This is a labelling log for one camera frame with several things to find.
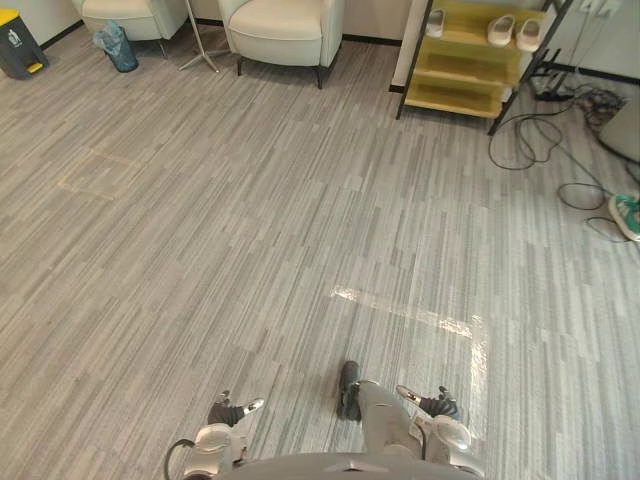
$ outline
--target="wooden shelf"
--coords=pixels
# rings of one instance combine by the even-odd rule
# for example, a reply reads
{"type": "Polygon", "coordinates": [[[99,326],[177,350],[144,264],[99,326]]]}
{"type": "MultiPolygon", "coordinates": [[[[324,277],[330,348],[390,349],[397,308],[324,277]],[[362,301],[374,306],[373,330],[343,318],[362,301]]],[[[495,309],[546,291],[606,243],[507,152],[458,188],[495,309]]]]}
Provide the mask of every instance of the wooden shelf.
{"type": "Polygon", "coordinates": [[[500,114],[502,88],[468,89],[458,83],[414,77],[409,85],[406,105],[447,112],[496,118],[500,114]]]}
{"type": "Polygon", "coordinates": [[[520,55],[425,39],[414,75],[511,87],[520,79],[520,55]]]}
{"type": "Polygon", "coordinates": [[[436,8],[442,8],[446,15],[441,40],[501,50],[516,50],[515,40],[512,39],[506,47],[491,45],[487,41],[487,27],[492,20],[511,14],[516,19],[517,27],[529,18],[542,21],[545,17],[545,12],[537,10],[463,3],[456,0],[435,0],[433,9],[436,8]]]}

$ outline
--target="white slipper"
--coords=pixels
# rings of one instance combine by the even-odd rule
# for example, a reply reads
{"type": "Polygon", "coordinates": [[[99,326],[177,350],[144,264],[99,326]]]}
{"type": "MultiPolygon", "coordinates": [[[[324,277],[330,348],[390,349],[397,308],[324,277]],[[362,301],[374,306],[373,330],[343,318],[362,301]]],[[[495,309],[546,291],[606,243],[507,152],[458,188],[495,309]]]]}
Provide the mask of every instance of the white slipper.
{"type": "Polygon", "coordinates": [[[506,47],[509,45],[515,23],[516,19],[513,15],[503,15],[500,18],[492,20],[487,29],[487,39],[489,43],[496,47],[506,47]]]}
{"type": "Polygon", "coordinates": [[[427,20],[427,35],[430,37],[441,37],[444,32],[444,10],[437,8],[431,10],[427,20]]]}
{"type": "Polygon", "coordinates": [[[535,52],[540,46],[540,22],[529,19],[522,24],[516,33],[516,46],[523,52],[535,52]]]}

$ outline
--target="trash bin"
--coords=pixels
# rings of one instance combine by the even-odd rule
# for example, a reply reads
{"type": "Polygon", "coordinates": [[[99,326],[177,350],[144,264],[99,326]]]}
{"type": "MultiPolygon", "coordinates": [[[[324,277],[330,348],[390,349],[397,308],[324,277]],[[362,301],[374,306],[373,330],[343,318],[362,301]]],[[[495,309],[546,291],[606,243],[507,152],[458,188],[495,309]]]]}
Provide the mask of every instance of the trash bin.
{"type": "Polygon", "coordinates": [[[138,68],[136,58],[124,28],[113,20],[108,20],[102,30],[93,34],[93,43],[105,51],[113,66],[126,73],[138,68]]]}
{"type": "Polygon", "coordinates": [[[30,78],[49,66],[18,10],[0,8],[0,68],[11,78],[30,78]]]}

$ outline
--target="black cable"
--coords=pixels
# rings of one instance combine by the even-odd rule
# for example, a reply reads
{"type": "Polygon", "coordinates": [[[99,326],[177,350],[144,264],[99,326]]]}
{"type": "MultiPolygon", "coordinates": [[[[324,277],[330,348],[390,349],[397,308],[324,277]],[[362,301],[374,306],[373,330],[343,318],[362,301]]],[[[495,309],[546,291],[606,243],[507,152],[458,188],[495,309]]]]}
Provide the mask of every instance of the black cable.
{"type": "Polygon", "coordinates": [[[179,447],[181,445],[193,448],[195,446],[195,443],[193,443],[193,441],[189,440],[188,438],[181,438],[176,443],[171,445],[171,447],[169,447],[169,450],[167,450],[167,454],[164,457],[164,480],[171,480],[171,478],[169,477],[169,461],[171,460],[171,454],[173,453],[173,451],[176,449],[176,447],[179,447]]]}
{"type": "MultiPolygon", "coordinates": [[[[614,92],[611,92],[610,90],[604,90],[597,87],[593,87],[590,84],[580,85],[575,89],[572,89],[572,92],[574,93],[574,98],[571,99],[571,101],[568,103],[566,107],[561,108],[558,111],[550,112],[550,113],[534,112],[534,113],[519,114],[519,115],[514,115],[513,117],[503,122],[498,127],[495,134],[489,140],[489,146],[488,146],[489,159],[498,168],[501,168],[504,170],[510,170],[510,171],[527,170],[533,167],[536,163],[548,162],[551,159],[551,154],[553,153],[553,151],[555,149],[558,149],[593,181],[593,183],[584,183],[584,182],[562,183],[557,189],[557,195],[560,201],[563,204],[578,210],[587,210],[587,211],[598,210],[606,203],[607,201],[606,196],[607,195],[613,196],[613,193],[610,192],[608,189],[606,189],[605,186],[602,184],[602,182],[593,173],[591,173],[576,157],[574,157],[573,154],[566,147],[562,145],[562,142],[564,141],[564,134],[562,133],[562,130],[555,123],[548,120],[548,118],[565,113],[571,108],[573,108],[575,105],[578,105],[582,110],[582,112],[584,113],[585,124],[587,125],[591,133],[597,138],[597,135],[600,129],[602,128],[602,126],[611,117],[613,117],[613,115],[615,115],[615,113],[617,113],[617,111],[619,111],[620,108],[622,108],[622,106],[624,105],[624,100],[614,92]],[[590,87],[590,88],[588,91],[578,94],[579,90],[584,87],[590,87]],[[493,141],[497,136],[498,132],[505,125],[508,125],[509,123],[512,123],[512,122],[513,122],[513,130],[514,130],[514,136],[516,141],[516,157],[523,157],[525,160],[527,160],[527,163],[524,166],[509,166],[509,165],[501,164],[495,158],[493,153],[493,149],[492,149],[493,141]],[[533,124],[537,132],[547,142],[549,142],[550,146],[547,149],[545,158],[543,160],[538,159],[531,145],[531,142],[529,141],[529,139],[527,139],[526,135],[524,134],[523,129],[527,123],[533,124]],[[542,126],[548,127],[550,131],[553,133],[551,135],[548,134],[547,132],[544,131],[542,126]],[[568,191],[568,189],[572,187],[580,187],[580,188],[588,187],[593,189],[598,194],[597,202],[595,202],[594,205],[588,206],[588,207],[576,205],[575,203],[568,200],[566,197],[566,192],[568,191]]],[[[629,165],[630,165],[630,162],[627,162],[625,167],[627,173],[640,186],[640,178],[631,172],[629,165]]],[[[585,224],[592,230],[596,231],[600,236],[602,236],[603,238],[606,238],[610,242],[623,243],[623,242],[631,241],[627,239],[624,239],[624,240],[613,239],[610,235],[603,233],[601,230],[599,230],[593,225],[594,221],[603,220],[603,219],[605,219],[605,217],[590,217],[585,220],[585,224]]]]}
{"type": "Polygon", "coordinates": [[[427,434],[424,433],[424,430],[422,429],[422,427],[418,424],[418,422],[415,422],[416,427],[418,427],[420,429],[420,433],[422,434],[422,459],[426,460],[427,459],[427,434]]]}

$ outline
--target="wall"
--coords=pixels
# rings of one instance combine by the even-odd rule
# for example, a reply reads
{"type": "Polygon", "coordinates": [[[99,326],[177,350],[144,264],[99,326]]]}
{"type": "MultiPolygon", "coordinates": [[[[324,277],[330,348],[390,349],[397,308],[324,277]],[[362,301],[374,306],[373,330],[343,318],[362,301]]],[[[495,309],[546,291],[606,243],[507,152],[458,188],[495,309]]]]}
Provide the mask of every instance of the wall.
{"type": "MultiPolygon", "coordinates": [[[[220,20],[213,0],[191,0],[198,18],[220,20]]],[[[401,40],[411,0],[345,0],[344,33],[401,40]]]]}
{"type": "Polygon", "coordinates": [[[574,0],[551,40],[551,51],[562,49],[556,61],[640,78],[640,1],[622,0],[622,6],[610,19],[587,18],[577,11],[581,3],[574,0]],[[587,26],[572,61],[571,51],[585,19],[587,26]]]}
{"type": "Polygon", "coordinates": [[[22,20],[39,44],[80,20],[71,0],[3,0],[2,7],[20,10],[22,20]]]}
{"type": "MultiPolygon", "coordinates": [[[[483,0],[465,0],[468,2],[483,0]]],[[[574,0],[571,11],[560,25],[549,46],[553,52],[562,49],[557,58],[558,63],[578,65],[618,75],[640,78],[640,1],[622,0],[622,7],[610,19],[592,18],[580,39],[576,55],[571,62],[573,50],[580,32],[585,14],[578,12],[581,0],[574,0]]],[[[542,0],[493,0],[486,3],[511,4],[524,8],[540,8],[542,0]]],[[[427,0],[413,0],[407,28],[402,41],[402,48],[398,56],[398,63],[391,84],[404,86],[411,60],[413,48],[420,31],[422,16],[427,0]]]]}

